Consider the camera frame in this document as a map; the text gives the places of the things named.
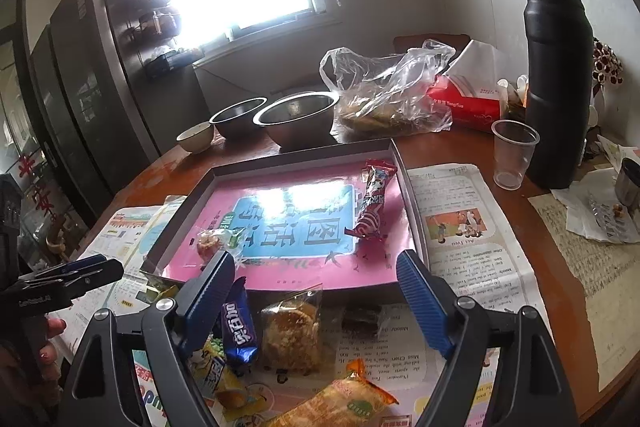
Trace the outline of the person left hand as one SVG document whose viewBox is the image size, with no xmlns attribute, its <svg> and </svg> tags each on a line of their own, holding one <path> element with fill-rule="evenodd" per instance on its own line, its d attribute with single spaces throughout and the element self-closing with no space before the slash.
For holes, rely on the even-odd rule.
<svg viewBox="0 0 640 427">
<path fill-rule="evenodd" d="M 57 317 L 47 318 L 47 342 L 39 350 L 38 360 L 41 369 L 39 384 L 29 384 L 21 374 L 22 363 L 17 355 L 5 345 L 1 345 L 1 380 L 8 386 L 12 400 L 25 407 L 44 405 L 52 407 L 60 401 L 61 388 L 58 379 L 61 372 L 56 365 L 58 351 L 50 339 L 61 335 L 66 322 Z"/>
</svg>

